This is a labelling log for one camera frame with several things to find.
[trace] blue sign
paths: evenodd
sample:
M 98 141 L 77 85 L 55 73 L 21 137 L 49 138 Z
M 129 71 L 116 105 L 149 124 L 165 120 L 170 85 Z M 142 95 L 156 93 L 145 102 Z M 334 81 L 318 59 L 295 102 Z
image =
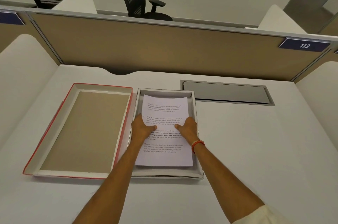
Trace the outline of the blue sign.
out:
M 17 13 L 0 11 L 0 23 L 13 24 L 13 25 L 25 25 Z
M 278 48 L 300 51 L 324 51 L 331 42 L 311 41 L 306 39 L 286 38 Z

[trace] forearm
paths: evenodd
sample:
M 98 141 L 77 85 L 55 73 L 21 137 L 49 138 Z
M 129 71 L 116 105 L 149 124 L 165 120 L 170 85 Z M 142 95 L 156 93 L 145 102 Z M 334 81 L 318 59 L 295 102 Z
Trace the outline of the forearm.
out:
M 264 205 L 229 169 L 204 145 L 195 145 L 194 151 L 207 176 L 217 200 L 230 221 L 239 220 Z
M 138 140 L 131 141 L 126 152 L 82 209 L 73 222 L 74 224 L 117 224 L 119 222 L 133 167 L 141 146 Z

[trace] beige partition panel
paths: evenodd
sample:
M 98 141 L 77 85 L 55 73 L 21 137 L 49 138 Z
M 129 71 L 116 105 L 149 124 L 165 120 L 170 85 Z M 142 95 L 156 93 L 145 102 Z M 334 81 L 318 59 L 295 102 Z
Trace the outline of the beige partition panel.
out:
M 39 32 L 33 26 L 28 16 L 24 12 L 17 12 L 25 25 L 12 25 L 0 23 L 1 40 L 0 40 L 0 52 L 2 52 L 11 42 L 14 41 L 21 34 L 30 34 L 36 38 L 36 40 L 42 45 L 42 47 L 48 52 L 56 64 L 60 65 L 60 61 L 54 55 L 52 50 L 46 44 L 44 39 L 40 36 Z
M 328 61 L 336 61 L 338 62 L 338 54 L 334 53 L 337 49 L 332 49 L 327 54 L 325 54 L 322 58 L 320 58 L 315 64 L 313 64 L 310 68 L 308 68 L 305 72 L 303 72 L 299 77 L 297 77 L 294 82 L 297 83 L 300 80 L 302 80 L 304 77 L 306 77 L 308 74 L 310 74 L 312 71 L 314 71 L 316 68 L 324 64 Z
M 284 37 L 32 14 L 65 64 L 290 81 L 319 52 L 279 49 Z
M 335 15 L 319 32 L 327 36 L 338 36 L 338 15 Z

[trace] hand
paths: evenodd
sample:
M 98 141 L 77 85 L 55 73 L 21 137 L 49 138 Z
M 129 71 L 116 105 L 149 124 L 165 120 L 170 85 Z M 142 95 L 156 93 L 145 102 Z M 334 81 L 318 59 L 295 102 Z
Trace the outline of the hand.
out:
M 175 128 L 180 131 L 182 137 L 187 140 L 189 145 L 192 145 L 194 141 L 199 141 L 197 123 L 192 117 L 188 117 L 183 126 L 175 124 Z
M 150 133 L 156 129 L 156 125 L 146 126 L 143 122 L 142 115 L 138 114 L 132 122 L 132 142 L 139 142 L 142 145 Z

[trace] white box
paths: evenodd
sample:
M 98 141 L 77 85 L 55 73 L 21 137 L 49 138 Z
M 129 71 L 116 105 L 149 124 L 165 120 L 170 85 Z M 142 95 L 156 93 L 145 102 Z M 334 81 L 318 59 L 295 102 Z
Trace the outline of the white box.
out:
M 74 83 L 23 174 L 107 178 L 118 160 L 132 95 L 130 87 Z
M 157 98 L 188 98 L 189 116 L 197 122 L 195 94 L 193 91 L 175 91 L 175 90 L 157 90 L 139 88 L 137 91 L 137 99 L 134 117 L 142 112 L 143 96 L 149 95 Z M 132 138 L 132 132 L 129 136 L 129 143 Z M 193 154 L 193 166 L 190 167 L 152 167 L 152 166 L 134 166 L 132 177 L 134 178 L 192 178 L 203 179 L 204 173 L 202 167 Z

